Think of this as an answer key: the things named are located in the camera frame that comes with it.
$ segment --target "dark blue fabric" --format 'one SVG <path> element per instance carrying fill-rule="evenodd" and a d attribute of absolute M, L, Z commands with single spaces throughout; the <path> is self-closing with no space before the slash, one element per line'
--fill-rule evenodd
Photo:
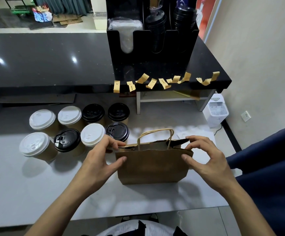
<path fill-rule="evenodd" d="M 285 235 L 285 129 L 227 158 L 236 179 L 277 235 Z"/>

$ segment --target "brown paper bag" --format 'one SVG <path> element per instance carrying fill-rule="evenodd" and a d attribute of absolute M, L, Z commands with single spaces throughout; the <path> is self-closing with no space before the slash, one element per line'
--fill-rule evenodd
<path fill-rule="evenodd" d="M 140 143 L 140 138 L 157 131 L 169 130 L 168 140 Z M 116 159 L 126 156 L 127 161 L 118 169 L 118 178 L 123 185 L 178 182 L 188 172 L 182 154 L 193 156 L 191 150 L 181 149 L 188 139 L 172 140 L 172 129 L 159 129 L 143 133 L 137 144 L 119 148 Z"/>

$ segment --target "plastic wrap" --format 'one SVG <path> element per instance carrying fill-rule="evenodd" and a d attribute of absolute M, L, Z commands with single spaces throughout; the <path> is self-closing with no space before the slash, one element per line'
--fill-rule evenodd
<path fill-rule="evenodd" d="M 133 32 L 143 30 L 143 25 L 139 20 L 116 17 L 108 20 L 108 30 L 119 32 L 121 50 L 128 54 L 134 49 Z"/>

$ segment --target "black countertop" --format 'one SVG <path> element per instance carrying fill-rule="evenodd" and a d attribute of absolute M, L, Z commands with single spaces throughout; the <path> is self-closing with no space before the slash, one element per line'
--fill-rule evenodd
<path fill-rule="evenodd" d="M 169 64 L 163 74 L 153 76 L 156 63 L 138 67 L 112 64 L 106 33 L 41 33 L 0 34 L 0 96 L 40 93 L 113 92 L 114 80 L 121 80 L 121 92 L 127 92 L 127 81 L 137 80 L 143 73 L 150 78 L 172 78 Z M 189 82 L 172 84 L 169 90 L 225 89 L 231 79 L 198 37 L 188 64 Z M 196 78 L 211 78 L 220 71 L 217 81 L 208 86 Z M 136 84 L 137 91 L 151 91 Z M 159 81 L 152 91 L 164 90 Z"/>

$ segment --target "paper bag handle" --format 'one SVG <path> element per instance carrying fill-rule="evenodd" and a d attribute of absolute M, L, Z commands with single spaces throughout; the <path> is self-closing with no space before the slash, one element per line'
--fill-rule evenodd
<path fill-rule="evenodd" d="M 150 133 L 154 133 L 154 132 L 157 132 L 157 131 L 164 131 L 164 130 L 169 130 L 170 131 L 170 137 L 168 138 L 169 142 L 168 142 L 168 148 L 170 146 L 170 143 L 171 143 L 171 139 L 173 137 L 173 134 L 174 134 L 174 130 L 173 129 L 170 129 L 170 128 L 164 128 L 164 129 L 158 129 L 158 130 L 152 130 L 152 131 L 147 131 L 147 132 L 144 132 L 143 134 L 140 135 L 140 137 L 137 139 L 137 144 L 138 144 L 138 151 L 140 151 L 140 138 L 150 134 Z"/>

